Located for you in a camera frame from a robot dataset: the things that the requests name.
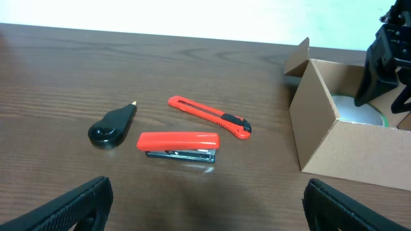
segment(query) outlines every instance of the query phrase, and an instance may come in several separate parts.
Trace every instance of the dark wood tabletop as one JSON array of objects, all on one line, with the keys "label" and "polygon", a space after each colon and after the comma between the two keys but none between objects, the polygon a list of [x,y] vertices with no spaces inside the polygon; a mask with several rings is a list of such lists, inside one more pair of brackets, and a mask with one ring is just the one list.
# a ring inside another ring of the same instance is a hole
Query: dark wood tabletop
[{"label": "dark wood tabletop", "polygon": [[[288,112],[295,87],[282,74],[292,50],[0,25],[0,223],[104,175],[114,192],[106,230],[308,230],[301,199],[310,178],[411,228],[410,191],[300,172]],[[365,59],[363,51],[311,54]],[[169,107],[174,95],[246,118],[251,138]],[[89,127],[133,101],[124,143],[93,147]],[[147,158],[136,142],[154,131],[218,133],[216,163]]]}]

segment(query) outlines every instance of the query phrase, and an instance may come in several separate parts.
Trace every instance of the box cutter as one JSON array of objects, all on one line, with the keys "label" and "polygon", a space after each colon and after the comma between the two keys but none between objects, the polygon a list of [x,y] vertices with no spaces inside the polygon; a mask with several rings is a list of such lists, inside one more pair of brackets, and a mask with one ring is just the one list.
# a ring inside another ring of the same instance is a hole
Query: box cutter
[{"label": "box cutter", "polygon": [[251,136],[251,124],[244,118],[227,114],[181,96],[171,97],[168,100],[168,104],[184,112],[216,123],[230,131],[239,139],[247,139]]},{"label": "box cutter", "polygon": [[147,157],[211,163],[219,147],[218,134],[207,132],[144,132],[137,142]]}]

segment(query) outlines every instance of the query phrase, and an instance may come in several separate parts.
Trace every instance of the table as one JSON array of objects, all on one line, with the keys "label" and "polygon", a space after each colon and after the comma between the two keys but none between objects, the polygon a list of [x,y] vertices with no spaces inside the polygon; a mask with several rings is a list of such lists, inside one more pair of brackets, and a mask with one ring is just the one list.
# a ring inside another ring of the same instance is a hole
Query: table
[{"label": "table", "polygon": [[[299,171],[282,73],[293,46],[0,25],[0,223],[100,175],[114,191],[106,230],[307,230],[302,195],[319,178],[411,228],[411,192]],[[362,65],[363,51],[311,49]],[[167,105],[181,95],[243,116],[243,141]],[[87,131],[137,101],[124,143]],[[220,134],[213,165],[147,158],[141,132]]]}]

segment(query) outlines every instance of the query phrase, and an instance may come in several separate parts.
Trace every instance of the cardboard box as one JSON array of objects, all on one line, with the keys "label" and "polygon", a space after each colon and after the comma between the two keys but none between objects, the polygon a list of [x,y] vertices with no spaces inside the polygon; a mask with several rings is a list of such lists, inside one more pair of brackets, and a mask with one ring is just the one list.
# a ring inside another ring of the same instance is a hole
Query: cardboard box
[{"label": "cardboard box", "polygon": [[404,85],[370,103],[389,126],[342,121],[331,97],[354,97],[364,68],[309,58],[306,38],[288,57],[285,75],[302,77],[290,116],[302,172],[411,190],[411,132],[398,129],[408,112],[391,113]]}]

